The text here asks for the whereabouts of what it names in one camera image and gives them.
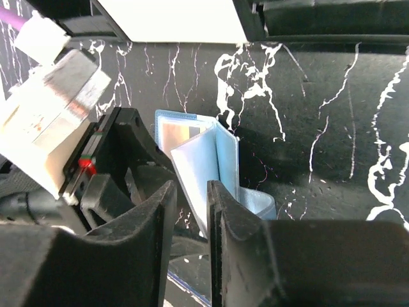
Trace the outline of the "gold card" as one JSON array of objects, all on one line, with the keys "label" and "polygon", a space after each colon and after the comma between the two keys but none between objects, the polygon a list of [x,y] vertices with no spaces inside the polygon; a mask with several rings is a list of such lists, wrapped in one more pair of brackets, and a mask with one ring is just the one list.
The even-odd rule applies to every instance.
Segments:
[{"label": "gold card", "polygon": [[193,118],[158,118],[158,145],[161,149],[173,149],[184,141],[204,132],[209,124]]}]

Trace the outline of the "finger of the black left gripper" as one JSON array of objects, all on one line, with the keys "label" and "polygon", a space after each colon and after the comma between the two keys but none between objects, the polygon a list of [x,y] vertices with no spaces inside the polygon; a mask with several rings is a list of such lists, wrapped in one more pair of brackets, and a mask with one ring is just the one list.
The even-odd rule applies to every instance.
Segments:
[{"label": "finger of the black left gripper", "polygon": [[120,187],[133,204],[147,200],[168,180],[174,180],[170,159],[145,127],[136,109],[114,108],[115,161],[120,166]]}]

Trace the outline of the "black right card tray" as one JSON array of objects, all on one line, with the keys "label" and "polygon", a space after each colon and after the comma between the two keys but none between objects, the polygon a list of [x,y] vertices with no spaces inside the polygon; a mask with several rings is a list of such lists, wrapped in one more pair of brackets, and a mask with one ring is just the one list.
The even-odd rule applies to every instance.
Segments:
[{"label": "black right card tray", "polygon": [[234,1],[250,42],[408,41],[408,1]]}]

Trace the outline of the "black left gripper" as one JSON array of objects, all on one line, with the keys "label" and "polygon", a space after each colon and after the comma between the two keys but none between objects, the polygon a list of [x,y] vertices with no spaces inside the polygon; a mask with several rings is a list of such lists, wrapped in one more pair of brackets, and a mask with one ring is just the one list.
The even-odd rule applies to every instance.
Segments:
[{"label": "black left gripper", "polygon": [[133,209],[118,131],[127,112],[116,107],[57,146],[50,156],[58,180],[55,196],[1,158],[1,223],[60,226],[85,234]]}]

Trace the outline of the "black card tray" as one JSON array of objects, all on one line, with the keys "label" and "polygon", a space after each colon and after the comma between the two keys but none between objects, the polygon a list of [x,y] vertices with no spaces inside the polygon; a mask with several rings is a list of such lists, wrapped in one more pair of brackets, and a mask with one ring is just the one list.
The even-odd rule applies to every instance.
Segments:
[{"label": "black card tray", "polygon": [[250,42],[408,41],[408,1],[234,1]]},{"label": "black card tray", "polygon": [[100,37],[119,42],[130,41],[100,1],[29,0],[28,3],[73,38]]}]

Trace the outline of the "black left card tray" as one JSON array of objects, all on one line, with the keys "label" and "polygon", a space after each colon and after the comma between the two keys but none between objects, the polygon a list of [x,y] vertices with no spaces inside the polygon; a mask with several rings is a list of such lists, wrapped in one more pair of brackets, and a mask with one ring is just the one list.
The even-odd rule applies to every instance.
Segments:
[{"label": "black left card tray", "polygon": [[130,41],[100,1],[29,0],[28,3],[73,38],[100,37],[119,42]]}]

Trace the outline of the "blue card holder wallet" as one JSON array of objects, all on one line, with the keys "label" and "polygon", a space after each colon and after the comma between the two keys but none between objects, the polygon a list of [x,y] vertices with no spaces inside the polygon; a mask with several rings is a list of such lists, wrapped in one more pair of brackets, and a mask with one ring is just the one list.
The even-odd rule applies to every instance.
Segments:
[{"label": "blue card holder wallet", "polygon": [[[208,123],[209,127],[173,149],[161,149],[157,136],[159,116],[193,118]],[[277,217],[273,196],[240,186],[239,140],[214,117],[159,109],[155,112],[155,141],[173,164],[201,235],[207,235],[209,180],[220,181],[239,204],[259,218]]]}]

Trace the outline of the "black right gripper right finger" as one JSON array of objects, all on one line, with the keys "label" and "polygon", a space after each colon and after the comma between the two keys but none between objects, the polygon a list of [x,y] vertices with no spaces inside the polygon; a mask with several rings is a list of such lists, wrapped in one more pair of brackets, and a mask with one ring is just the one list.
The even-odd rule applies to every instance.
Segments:
[{"label": "black right gripper right finger", "polygon": [[408,232],[385,221],[265,221],[207,183],[213,306],[407,306]]}]

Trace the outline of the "white middle card tray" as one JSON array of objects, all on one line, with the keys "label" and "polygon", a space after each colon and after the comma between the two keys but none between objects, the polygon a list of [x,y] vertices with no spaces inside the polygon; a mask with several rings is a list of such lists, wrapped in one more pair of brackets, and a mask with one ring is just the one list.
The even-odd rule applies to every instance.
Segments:
[{"label": "white middle card tray", "polygon": [[99,2],[133,42],[245,43],[232,1]]}]

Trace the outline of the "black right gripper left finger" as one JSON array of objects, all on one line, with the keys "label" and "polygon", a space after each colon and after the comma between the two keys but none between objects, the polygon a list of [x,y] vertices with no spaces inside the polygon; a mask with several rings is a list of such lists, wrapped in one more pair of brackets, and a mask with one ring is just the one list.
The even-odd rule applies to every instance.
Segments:
[{"label": "black right gripper left finger", "polygon": [[2,306],[162,306],[177,188],[87,235],[47,226],[1,227]]}]

